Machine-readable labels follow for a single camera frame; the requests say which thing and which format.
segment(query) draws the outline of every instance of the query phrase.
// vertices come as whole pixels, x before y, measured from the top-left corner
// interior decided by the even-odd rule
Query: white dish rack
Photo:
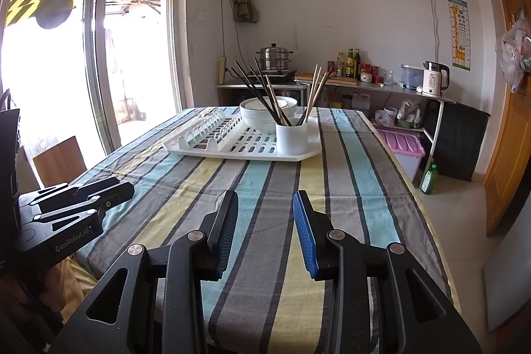
[[[317,119],[308,119],[308,150],[302,155],[282,155],[277,152],[275,134],[262,134],[250,128],[240,113],[227,116],[217,108],[202,120],[179,130],[163,140],[169,153],[258,161],[302,161],[321,153],[321,135]]]

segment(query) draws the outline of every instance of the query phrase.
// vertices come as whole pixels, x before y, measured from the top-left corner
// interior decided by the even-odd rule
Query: chopsticks
[[[308,106],[306,107],[306,110],[303,112],[301,119],[299,119],[297,126],[301,126],[302,124],[304,124],[304,122],[308,122],[310,112],[312,111],[313,106],[319,99],[321,90],[323,89],[323,86],[325,85],[325,83],[328,80],[328,77],[330,76],[330,71],[327,71],[327,73],[323,76],[323,78],[319,82],[319,85],[317,85],[317,82],[319,81],[319,76],[321,75],[321,69],[319,68],[319,72],[318,72],[317,68],[318,66],[315,65],[315,71],[313,73],[313,79],[312,79],[312,86],[310,87],[310,95],[308,97]]]
[[[276,95],[274,94],[274,89],[273,89],[273,86],[271,85],[271,82],[269,80],[269,76],[267,74],[265,75],[265,77],[267,79],[267,86],[266,86],[266,81],[264,80],[264,74],[262,74],[262,70],[260,69],[260,65],[258,64],[258,61],[257,61],[256,57],[254,58],[254,63],[257,66],[257,71],[258,71],[258,74],[260,75],[260,77],[258,77],[257,74],[254,72],[253,68],[251,66],[249,66],[249,69],[253,73],[253,76],[256,77],[256,79],[258,80],[258,83],[260,83],[262,85],[262,87],[266,90],[265,92],[267,93],[269,101],[272,104],[273,103],[275,104],[275,109],[277,110],[278,114],[281,116],[282,124],[284,126],[291,126],[291,123],[289,123],[289,120],[288,120],[287,116],[285,115],[285,113],[282,111],[282,109],[278,105],[278,100],[277,100]]]
[[[254,78],[256,78],[257,82],[264,88],[265,93],[267,94],[267,98],[269,99],[270,105],[266,102],[264,97],[260,95],[256,86],[254,86],[254,84],[248,79],[247,74],[245,73],[245,71],[243,71],[243,68],[240,66],[238,61],[234,61],[234,63],[240,70],[241,74],[239,74],[238,71],[236,71],[234,68],[230,68],[230,70],[238,76],[238,78],[242,81],[244,85],[247,86],[247,88],[255,96],[255,98],[257,98],[264,105],[264,107],[267,109],[267,111],[269,111],[269,114],[271,115],[276,124],[281,126],[293,126],[291,125],[286,114],[282,111],[282,108],[280,108],[278,104],[278,100],[276,95],[274,94],[273,86],[271,84],[271,81],[269,80],[269,76],[266,74],[264,78],[264,74],[262,74],[262,71],[260,70],[257,58],[254,58],[254,62],[257,65],[258,74],[251,66],[249,66],[248,68]],[[323,89],[323,86],[325,85],[328,80],[328,77],[330,76],[330,71],[327,71],[326,74],[321,78],[321,80],[319,80],[320,75],[321,68],[319,68],[318,65],[315,65],[312,85],[310,87],[310,95],[308,97],[308,106],[306,107],[306,110],[303,112],[303,115],[299,119],[296,126],[301,126],[305,122],[308,122],[310,112],[312,111],[313,107],[315,106],[315,103],[317,103],[317,100],[319,99],[321,90]]]
[[[236,71],[234,68],[231,68],[231,71],[236,74],[238,76],[238,78],[243,82],[244,85],[247,86],[247,88],[250,90],[250,92],[255,96],[255,98],[257,98],[263,105],[264,107],[267,109],[267,111],[269,111],[269,114],[272,116],[273,120],[275,121],[275,123],[279,124],[279,125],[282,125],[282,120],[280,119],[280,117],[278,116],[278,114],[276,113],[275,110],[273,110],[273,108],[269,107],[268,103],[266,103],[264,97],[262,97],[262,95],[260,95],[258,93],[258,90],[256,87],[254,87],[254,85],[249,81],[249,79],[245,78],[245,72],[243,72],[243,69],[242,67],[240,66],[240,64],[236,62],[236,66],[238,67],[238,69],[241,71],[242,75],[240,75],[238,73],[238,71]]]

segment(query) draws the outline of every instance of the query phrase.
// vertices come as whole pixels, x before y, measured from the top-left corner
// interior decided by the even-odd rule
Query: metal screw head
[[[199,240],[203,238],[203,236],[204,236],[203,232],[199,230],[190,231],[188,233],[188,239],[192,240],[192,242],[198,242]]]
[[[332,230],[328,234],[331,239],[333,240],[343,240],[344,239],[344,233],[341,230]]]
[[[400,243],[393,243],[389,249],[392,253],[396,253],[397,255],[402,255],[406,251]]]
[[[144,247],[142,245],[135,243],[134,245],[131,245],[127,248],[127,253],[129,255],[138,255],[139,253],[142,253],[143,250]]]

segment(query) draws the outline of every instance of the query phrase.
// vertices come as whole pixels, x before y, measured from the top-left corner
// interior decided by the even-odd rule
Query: blue gripper pad
[[[305,208],[303,198],[301,197],[301,192],[303,191],[299,191],[293,196],[293,219],[295,220],[295,225],[297,226],[299,242],[301,242],[304,265],[306,266],[306,270],[310,272],[312,279],[315,279],[319,271],[317,264],[317,251],[315,249],[315,239],[310,228],[308,216],[306,214],[306,211],[313,212],[313,209],[311,206],[308,209]]]

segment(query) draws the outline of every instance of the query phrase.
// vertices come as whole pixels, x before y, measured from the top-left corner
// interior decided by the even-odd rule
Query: tile floor
[[[501,238],[485,236],[485,190],[480,183],[439,177],[431,195],[417,190],[450,266],[461,313],[485,354],[495,348],[487,330],[483,263]]]

